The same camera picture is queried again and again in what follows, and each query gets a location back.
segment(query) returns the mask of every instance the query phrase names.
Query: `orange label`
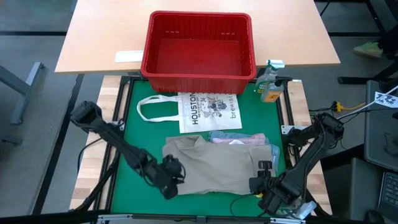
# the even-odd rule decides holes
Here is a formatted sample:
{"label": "orange label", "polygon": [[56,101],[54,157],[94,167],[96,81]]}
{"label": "orange label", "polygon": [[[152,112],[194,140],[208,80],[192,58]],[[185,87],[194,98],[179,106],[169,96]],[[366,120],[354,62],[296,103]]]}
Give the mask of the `orange label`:
{"label": "orange label", "polygon": [[281,93],[282,91],[269,91],[264,102],[268,103],[275,102],[275,100],[278,99]]}

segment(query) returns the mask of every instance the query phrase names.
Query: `red plastic basket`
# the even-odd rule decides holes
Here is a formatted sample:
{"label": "red plastic basket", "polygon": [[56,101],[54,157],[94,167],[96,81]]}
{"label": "red plastic basket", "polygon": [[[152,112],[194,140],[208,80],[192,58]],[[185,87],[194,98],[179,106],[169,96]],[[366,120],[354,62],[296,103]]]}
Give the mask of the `red plastic basket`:
{"label": "red plastic basket", "polygon": [[141,72],[155,91],[243,93],[256,76],[250,16],[153,12]]}

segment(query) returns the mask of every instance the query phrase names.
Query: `shoe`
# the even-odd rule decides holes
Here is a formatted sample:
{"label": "shoe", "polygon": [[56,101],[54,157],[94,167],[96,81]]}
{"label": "shoe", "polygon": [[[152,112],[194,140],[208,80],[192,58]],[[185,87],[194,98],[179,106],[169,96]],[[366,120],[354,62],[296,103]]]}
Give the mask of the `shoe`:
{"label": "shoe", "polygon": [[368,42],[366,44],[354,47],[354,53],[368,57],[381,58],[383,49],[380,49],[377,42]]}

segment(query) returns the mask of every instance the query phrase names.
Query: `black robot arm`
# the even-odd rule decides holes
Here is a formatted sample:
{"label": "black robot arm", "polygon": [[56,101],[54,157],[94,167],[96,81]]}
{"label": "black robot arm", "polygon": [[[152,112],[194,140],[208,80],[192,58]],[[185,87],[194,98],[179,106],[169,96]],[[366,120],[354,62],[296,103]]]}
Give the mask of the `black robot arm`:
{"label": "black robot arm", "polygon": [[106,123],[102,119],[101,108],[93,102],[84,101],[77,106],[72,111],[71,122],[86,132],[99,134],[102,139],[113,145],[124,156],[131,169],[157,187],[165,199],[177,195],[177,184],[183,183],[184,178],[181,174],[183,166],[177,158],[168,155],[158,164],[156,158],[145,149],[128,144],[122,138],[119,127],[113,123]]}
{"label": "black robot arm", "polygon": [[315,139],[296,165],[280,176],[260,175],[249,179],[251,191],[254,194],[262,194],[258,206],[265,213],[275,215],[282,203],[291,205],[302,196],[306,191],[307,175],[323,157],[326,150],[343,137],[343,132],[343,123],[328,113],[316,115],[314,124],[303,130],[291,129],[286,138],[290,145],[302,147],[309,139]]}

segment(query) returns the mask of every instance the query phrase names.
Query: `green mat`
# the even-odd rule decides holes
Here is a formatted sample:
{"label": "green mat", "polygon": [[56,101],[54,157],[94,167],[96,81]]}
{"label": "green mat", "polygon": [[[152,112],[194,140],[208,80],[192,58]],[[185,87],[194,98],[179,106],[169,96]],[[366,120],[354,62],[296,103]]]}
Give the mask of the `green mat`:
{"label": "green mat", "polygon": [[[279,146],[279,173],[281,173],[285,171],[285,161],[276,103],[262,103],[260,96],[253,92],[253,86],[253,84],[249,84],[244,94],[238,96],[243,129],[228,130],[228,132],[264,133],[272,144]],[[129,144],[147,149],[158,161],[162,161],[162,147],[165,144],[165,138],[180,135],[178,122],[146,122],[138,115],[136,109],[140,100],[157,94],[149,82],[134,82],[124,138]],[[143,105],[141,111],[147,118],[171,116],[178,113],[177,103],[174,102]],[[199,134],[207,139],[208,132]],[[178,195],[170,200],[165,200],[159,190],[149,187],[141,177],[130,169],[122,157],[119,163],[111,212],[231,216],[229,205],[238,196],[228,193],[208,193]],[[262,212],[257,206],[258,200],[255,196],[238,200],[233,207],[235,215],[256,217]]]}

